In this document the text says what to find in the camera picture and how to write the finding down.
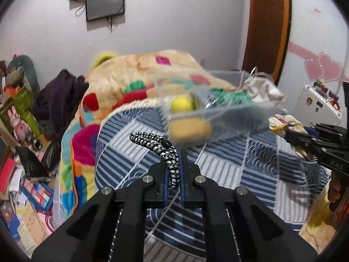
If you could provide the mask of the person's right hand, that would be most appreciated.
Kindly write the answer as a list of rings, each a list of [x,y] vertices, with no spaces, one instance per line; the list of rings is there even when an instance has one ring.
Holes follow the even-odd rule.
[[[340,191],[341,191],[340,176],[338,176],[338,174],[335,171],[332,171],[330,185],[328,189],[328,200],[331,203],[334,203],[336,200],[338,200],[341,197]]]

